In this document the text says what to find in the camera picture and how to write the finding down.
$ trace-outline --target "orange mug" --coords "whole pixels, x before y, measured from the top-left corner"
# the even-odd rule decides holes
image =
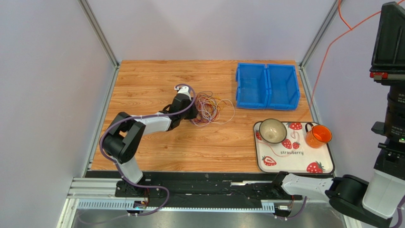
[[[319,148],[332,140],[332,133],[323,125],[314,126],[312,123],[307,123],[305,131],[307,132],[305,141],[312,148]]]

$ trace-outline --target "white tray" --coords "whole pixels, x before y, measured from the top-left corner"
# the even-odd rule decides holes
[[[321,148],[314,149],[305,142],[305,124],[302,124],[301,130],[293,130],[289,128],[288,122],[283,122],[287,128],[287,138],[293,143],[298,142],[299,147],[287,149],[281,143],[272,144],[260,139],[258,122],[253,127],[253,135],[255,138],[255,147],[257,155],[257,164],[263,172],[275,173],[279,171],[288,171],[292,173],[305,174],[330,174],[333,173],[335,166],[330,156],[329,147],[327,144]]]

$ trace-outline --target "metal floor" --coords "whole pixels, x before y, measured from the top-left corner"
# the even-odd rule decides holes
[[[292,215],[300,209],[296,203]],[[86,222],[99,222],[125,214],[121,210],[78,210]],[[146,217],[125,217],[89,226],[75,220],[73,228],[345,228],[340,213],[327,203],[309,203],[302,214],[288,221],[264,213],[159,211]]]

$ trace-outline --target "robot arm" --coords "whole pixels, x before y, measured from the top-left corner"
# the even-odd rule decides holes
[[[405,181],[375,170],[370,183],[351,175],[316,179],[279,172],[273,184],[289,195],[329,201],[338,212],[379,228],[388,228],[401,199]]]
[[[117,162],[122,173],[130,181],[138,183],[143,177],[135,159],[135,153],[142,136],[155,132],[170,131],[179,126],[181,120],[194,119],[198,114],[194,104],[181,114],[168,115],[184,110],[191,102],[189,88],[183,86],[177,92],[172,104],[157,112],[154,117],[143,119],[139,116],[138,120],[125,121],[107,133],[103,141],[103,148]],[[121,112],[115,117],[110,126],[128,117],[130,117],[129,114]]]

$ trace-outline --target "mug handle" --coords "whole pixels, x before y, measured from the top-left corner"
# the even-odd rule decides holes
[[[314,127],[314,125],[312,124],[312,123],[307,123],[307,124],[305,124],[305,131],[308,133],[309,131],[308,131],[308,125],[309,126],[311,126],[311,130],[312,130],[312,128]]]

